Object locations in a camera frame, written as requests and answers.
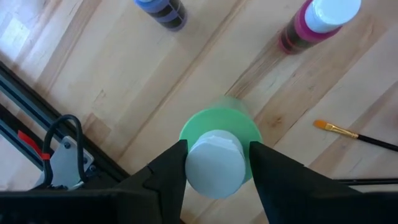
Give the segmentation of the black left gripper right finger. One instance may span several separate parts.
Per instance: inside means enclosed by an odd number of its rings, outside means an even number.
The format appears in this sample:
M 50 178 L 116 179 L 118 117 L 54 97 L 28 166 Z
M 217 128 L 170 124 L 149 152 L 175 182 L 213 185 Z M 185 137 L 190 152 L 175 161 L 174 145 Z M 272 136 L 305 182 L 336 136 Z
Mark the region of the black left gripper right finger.
M 397 192 L 362 193 L 257 141 L 249 160 L 269 223 L 397 223 Z

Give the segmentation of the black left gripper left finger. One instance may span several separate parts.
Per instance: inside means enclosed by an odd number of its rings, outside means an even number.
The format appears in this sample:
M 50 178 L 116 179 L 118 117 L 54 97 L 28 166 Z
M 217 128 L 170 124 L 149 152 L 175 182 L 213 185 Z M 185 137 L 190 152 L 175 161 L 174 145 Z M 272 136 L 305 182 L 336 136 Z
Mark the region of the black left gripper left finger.
M 187 152 L 179 140 L 113 188 L 1 192 L 1 223 L 180 223 Z

